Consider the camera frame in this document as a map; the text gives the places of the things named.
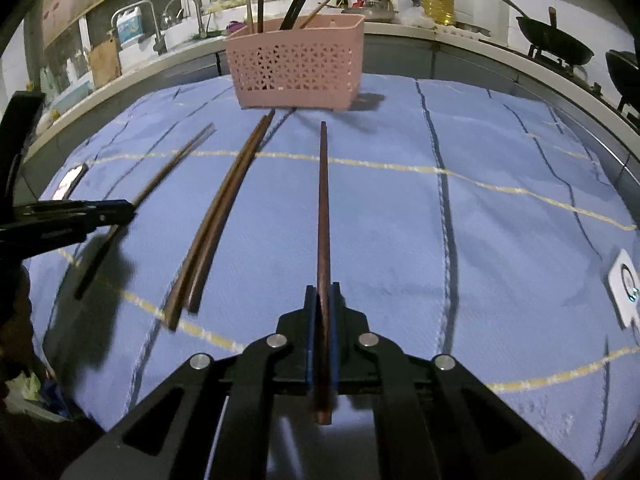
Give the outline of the black wok on stove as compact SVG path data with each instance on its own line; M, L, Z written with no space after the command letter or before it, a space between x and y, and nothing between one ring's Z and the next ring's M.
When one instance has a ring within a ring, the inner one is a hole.
M548 52L570 67L584 66L593 58L593 50L574 36L558 27L558 14L554 6L548 7L549 21L531 18L512 0L500 0L518 12L518 27L530 43L529 54Z

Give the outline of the blue striped cloth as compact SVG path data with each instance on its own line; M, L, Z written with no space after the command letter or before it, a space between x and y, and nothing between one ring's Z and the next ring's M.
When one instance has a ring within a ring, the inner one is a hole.
M414 356L448 352L575 463L604 468L639 423L639 331L606 286L639 252L624 158L550 104L454 81L367 75L350 110L280 110L224 228L197 315L160 322L218 186L260 118L228 78L153 91L90 125L78 200L143 202L86 296L102 237L32 259L36 345L110 428L183 360L270 333L316 278L320 126L329 141L332 276L349 307Z

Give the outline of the light wooden chopstick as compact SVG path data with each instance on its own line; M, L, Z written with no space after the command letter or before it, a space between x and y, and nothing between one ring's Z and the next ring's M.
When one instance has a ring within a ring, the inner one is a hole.
M138 212L138 209L143 204L143 202L155 191L155 189L168 177L168 174L174 170L183 159L186 158L196 146L203 141L206 136L210 136L215 132L215 126L212 122L207 124L193 139L191 139L187 144L184 144L180 150L171 157L171 159L166 162L166 164L160 168L160 171L152 177L151 181L142 188L142 191L134 198L132 201L132 206L134 206L134 214ZM123 224L119 224L118 226L112 226L111 229L107 232L105 240L103 241L101 247L98 249L96 254L93 256L92 260L87 264L85 274L79 281L77 288L74 292L74 298L76 300L81 300L84 298L86 291L90 287L92 281L96 277L98 270L111 250L112 245L114 244L115 238L119 236L119 234L128 226L130 220L125 221Z

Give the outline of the blue detergent jug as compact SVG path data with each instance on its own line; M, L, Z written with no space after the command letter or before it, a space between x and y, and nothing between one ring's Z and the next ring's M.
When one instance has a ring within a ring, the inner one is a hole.
M143 16L140 6L119 13L116 18L116 29L122 48L138 41L143 36Z

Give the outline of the white timer device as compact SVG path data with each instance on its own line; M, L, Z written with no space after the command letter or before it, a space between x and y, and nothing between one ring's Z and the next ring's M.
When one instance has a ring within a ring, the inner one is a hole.
M639 326L639 277L625 249L614 259L606 284L623 328Z

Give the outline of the stainless steel bowl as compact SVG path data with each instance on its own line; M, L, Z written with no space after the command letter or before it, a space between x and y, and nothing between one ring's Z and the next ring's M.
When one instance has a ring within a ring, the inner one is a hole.
M376 6L352 6L341 10L341 14L363 16L366 22L391 23L396 12L394 10L377 8Z

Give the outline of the smartphone with lit screen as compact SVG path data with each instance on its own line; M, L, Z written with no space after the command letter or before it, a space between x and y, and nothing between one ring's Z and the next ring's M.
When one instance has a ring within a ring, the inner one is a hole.
M73 166L64 174L64 177L58 182L58 186L52 194L51 200L68 200L70 194L76 188L80 180L88 172L89 166L83 162L82 164Z

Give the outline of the pink perforated plastic basket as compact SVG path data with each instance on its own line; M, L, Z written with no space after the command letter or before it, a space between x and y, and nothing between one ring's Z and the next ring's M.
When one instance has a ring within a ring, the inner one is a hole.
M318 14L306 27L246 27L224 40L235 95L243 108L348 110L362 74L364 18Z

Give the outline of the black pot with lid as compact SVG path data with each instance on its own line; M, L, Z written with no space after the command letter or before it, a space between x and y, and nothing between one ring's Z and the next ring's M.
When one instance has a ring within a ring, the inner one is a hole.
M606 65L614 87L620 94L618 109L630 105L639 110L639 64L634 52L608 50Z

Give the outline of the wooden cutting board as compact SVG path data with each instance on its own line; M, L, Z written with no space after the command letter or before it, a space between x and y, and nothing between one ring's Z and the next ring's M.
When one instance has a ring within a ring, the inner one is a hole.
M99 89L122 74L117 42L114 38L103 41L88 54L94 88Z

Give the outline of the dark brown chopstick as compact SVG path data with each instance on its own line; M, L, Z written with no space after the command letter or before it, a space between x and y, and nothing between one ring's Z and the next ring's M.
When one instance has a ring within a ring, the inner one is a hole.
M318 425L332 422L331 263L328 127L320 126L317 233L317 313L314 328L314 418Z

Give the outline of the chrome kitchen faucet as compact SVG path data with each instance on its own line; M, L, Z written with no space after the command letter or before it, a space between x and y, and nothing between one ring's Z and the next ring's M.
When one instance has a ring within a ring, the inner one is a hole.
M145 6L148 7L152 18L152 32L146 30L143 11ZM111 17L111 30L116 34L117 43L122 50L152 35L153 51L157 54L167 51L166 41L160 32L155 6L151 0L139 0L115 11Z

